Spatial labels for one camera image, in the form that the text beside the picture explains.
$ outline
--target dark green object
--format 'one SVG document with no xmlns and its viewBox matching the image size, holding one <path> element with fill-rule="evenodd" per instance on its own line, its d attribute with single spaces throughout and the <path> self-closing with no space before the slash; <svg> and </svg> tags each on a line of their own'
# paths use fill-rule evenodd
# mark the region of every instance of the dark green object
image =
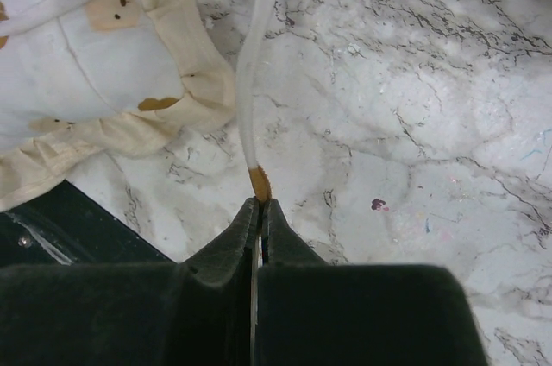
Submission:
<svg viewBox="0 0 552 366">
<path fill-rule="evenodd" d="M 0 213 L 0 267 L 163 261 L 171 260 L 66 181 Z"/>
<path fill-rule="evenodd" d="M 248 366 L 259 206 L 186 262 L 0 269 L 0 365 Z"/>
<path fill-rule="evenodd" d="M 268 264 L 258 307 L 255 366 L 487 366 L 444 268 Z"/>
</svg>

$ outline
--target tan fabric patch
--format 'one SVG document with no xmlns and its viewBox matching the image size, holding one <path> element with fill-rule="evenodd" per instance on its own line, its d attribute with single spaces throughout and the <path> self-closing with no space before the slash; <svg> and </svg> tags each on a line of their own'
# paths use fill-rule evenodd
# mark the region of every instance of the tan fabric patch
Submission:
<svg viewBox="0 0 552 366">
<path fill-rule="evenodd" d="M 6 21 L 8 16 L 6 15 L 5 8 L 3 6 L 3 3 L 0 1 L 0 21 Z M 6 42 L 8 42 L 7 36 L 0 36 L 0 49 L 3 48 L 4 45 L 6 45 Z"/>
<path fill-rule="evenodd" d="M 174 97 L 167 97 L 161 100 L 156 98 L 146 98 L 140 104 L 138 104 L 138 110 L 140 111 L 154 111 L 154 110 L 163 110 L 167 107 L 176 104 L 178 100 Z"/>
<path fill-rule="evenodd" d="M 141 9 L 134 0 L 91 0 L 85 12 L 93 30 L 111 31 L 138 25 Z"/>
<path fill-rule="evenodd" d="M 31 130 L 39 131 L 41 133 L 50 133 L 51 131 L 66 129 L 71 126 L 71 124 L 73 123 L 65 122 L 57 118 L 45 117 L 33 120 L 28 124 L 28 127 Z"/>
</svg>

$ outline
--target dark red spot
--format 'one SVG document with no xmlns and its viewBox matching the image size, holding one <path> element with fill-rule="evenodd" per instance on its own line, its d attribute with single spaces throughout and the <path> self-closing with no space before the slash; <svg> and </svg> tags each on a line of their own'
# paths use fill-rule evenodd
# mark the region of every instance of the dark red spot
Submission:
<svg viewBox="0 0 552 366">
<path fill-rule="evenodd" d="M 374 199 L 372 201 L 372 211 L 379 211 L 383 205 L 385 205 L 386 202 L 381 199 Z"/>
</svg>

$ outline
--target marble floor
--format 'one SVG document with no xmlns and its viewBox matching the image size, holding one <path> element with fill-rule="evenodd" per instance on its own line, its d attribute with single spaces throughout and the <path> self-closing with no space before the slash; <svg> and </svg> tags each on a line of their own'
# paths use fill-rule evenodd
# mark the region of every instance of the marble floor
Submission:
<svg viewBox="0 0 552 366">
<path fill-rule="evenodd" d="M 198 0 L 234 64 L 252 1 Z M 334 263 L 449 268 L 493 365 L 552 365 L 551 45 L 552 0 L 279 0 L 258 71 L 296 232 Z M 176 261 L 251 196 L 235 123 L 70 180 Z"/>
</svg>

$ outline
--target white cord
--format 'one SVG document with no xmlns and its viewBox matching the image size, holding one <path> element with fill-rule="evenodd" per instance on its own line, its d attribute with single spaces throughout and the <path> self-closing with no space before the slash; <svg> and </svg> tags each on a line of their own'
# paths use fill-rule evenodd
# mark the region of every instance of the white cord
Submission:
<svg viewBox="0 0 552 366">
<path fill-rule="evenodd" d="M 238 130 L 245 162 L 249 169 L 259 166 L 253 132 L 253 83 L 257 71 L 260 45 L 265 37 L 276 0 L 254 0 L 253 16 L 235 73 L 235 103 Z"/>
</svg>

